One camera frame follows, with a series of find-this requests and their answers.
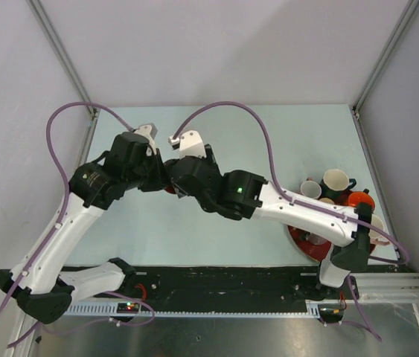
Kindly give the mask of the salmon pink printed mug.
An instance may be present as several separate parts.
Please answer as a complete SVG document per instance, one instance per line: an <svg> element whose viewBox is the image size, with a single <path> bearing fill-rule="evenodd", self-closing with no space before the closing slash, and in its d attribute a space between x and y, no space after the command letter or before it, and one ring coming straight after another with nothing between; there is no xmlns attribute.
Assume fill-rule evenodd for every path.
<svg viewBox="0 0 419 357"><path fill-rule="evenodd" d="M305 180L301 183L300 192L308 198L319 199L322 195L322 187L314 180Z"/></svg>

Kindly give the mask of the small orange-red mug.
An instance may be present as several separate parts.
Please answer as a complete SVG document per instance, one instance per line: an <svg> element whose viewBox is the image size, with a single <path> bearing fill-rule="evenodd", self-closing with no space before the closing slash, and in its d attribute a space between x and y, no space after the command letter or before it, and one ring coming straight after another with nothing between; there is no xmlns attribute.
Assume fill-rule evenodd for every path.
<svg viewBox="0 0 419 357"><path fill-rule="evenodd" d="M335 204L335 202L332 199L329 199L329 198L326 198L326 197L320 198L319 201L324 202L324 203L329 204L329 205L334 205Z"/></svg>

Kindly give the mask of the dark green mug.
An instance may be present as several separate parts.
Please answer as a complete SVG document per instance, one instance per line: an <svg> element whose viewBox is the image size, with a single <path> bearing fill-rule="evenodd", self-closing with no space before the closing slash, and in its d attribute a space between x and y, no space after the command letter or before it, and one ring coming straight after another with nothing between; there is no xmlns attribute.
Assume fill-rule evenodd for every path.
<svg viewBox="0 0 419 357"><path fill-rule="evenodd" d="M349 178L344 171L339 169L327 170L320 181L322 196L332 200L337 199L346 190L351 190L356 184L356 179Z"/></svg>

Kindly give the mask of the large orange mug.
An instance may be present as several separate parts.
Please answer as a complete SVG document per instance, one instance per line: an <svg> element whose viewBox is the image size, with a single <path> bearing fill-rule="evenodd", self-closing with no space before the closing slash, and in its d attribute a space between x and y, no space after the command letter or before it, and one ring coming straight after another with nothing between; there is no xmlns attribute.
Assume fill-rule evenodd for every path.
<svg viewBox="0 0 419 357"><path fill-rule="evenodd" d="M370 196L369 189L353 191L348 195L347 206L355 208L359 204L367 204L371 207L371 211L374 211L376 205L373 198Z"/></svg>

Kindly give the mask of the red mug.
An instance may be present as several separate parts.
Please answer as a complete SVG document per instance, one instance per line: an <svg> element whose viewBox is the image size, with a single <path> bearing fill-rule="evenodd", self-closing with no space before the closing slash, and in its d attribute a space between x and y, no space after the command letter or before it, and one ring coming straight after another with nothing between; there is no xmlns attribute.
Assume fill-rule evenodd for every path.
<svg viewBox="0 0 419 357"><path fill-rule="evenodd" d="M173 185L168 185L168 186L166 186L166 188L164 189L166 192L168 192L168 193L170 193L170 194L173 194L173 195L176 195L178 192L177 192L177 189L173 186Z"/></svg>

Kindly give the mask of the mauve mug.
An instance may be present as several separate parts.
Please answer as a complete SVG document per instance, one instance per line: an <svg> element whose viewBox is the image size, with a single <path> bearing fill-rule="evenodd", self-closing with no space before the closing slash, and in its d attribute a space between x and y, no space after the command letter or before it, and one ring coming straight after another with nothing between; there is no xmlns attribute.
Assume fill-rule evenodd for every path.
<svg viewBox="0 0 419 357"><path fill-rule="evenodd" d="M317 234L306 232L306 231L304 231L301 234L300 240L302 242L308 242L312 245L324 245L325 243L327 243L327 240L324 237L321 237Z"/></svg>

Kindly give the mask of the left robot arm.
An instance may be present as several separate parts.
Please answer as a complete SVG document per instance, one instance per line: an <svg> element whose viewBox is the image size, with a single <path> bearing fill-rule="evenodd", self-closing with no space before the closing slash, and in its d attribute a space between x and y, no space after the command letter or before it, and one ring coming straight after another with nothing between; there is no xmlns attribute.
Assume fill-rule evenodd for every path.
<svg viewBox="0 0 419 357"><path fill-rule="evenodd" d="M63 266L85 232L126 191L163 188L164 165L154 136L146 131L143 126L117 135L111 149L78 167L64 181L56 221L18 265L0 269L0 289L38 322L55 322L79 300L110 292L126 297L135 291L136 270L121 258L72 273Z"/></svg>

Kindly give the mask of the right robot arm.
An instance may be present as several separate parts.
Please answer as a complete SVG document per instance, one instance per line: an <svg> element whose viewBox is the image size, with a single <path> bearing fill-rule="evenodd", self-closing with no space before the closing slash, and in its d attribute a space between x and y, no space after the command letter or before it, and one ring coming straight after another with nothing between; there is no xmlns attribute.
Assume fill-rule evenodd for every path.
<svg viewBox="0 0 419 357"><path fill-rule="evenodd" d="M166 165L174 190L179 196L195 198L206 213L235 221L280 222L329 241L331 250L314 281L323 298L338 293L349 274L366 271L371 250L370 209L328 205L244 170L222 174L208 144L171 146L179 153Z"/></svg>

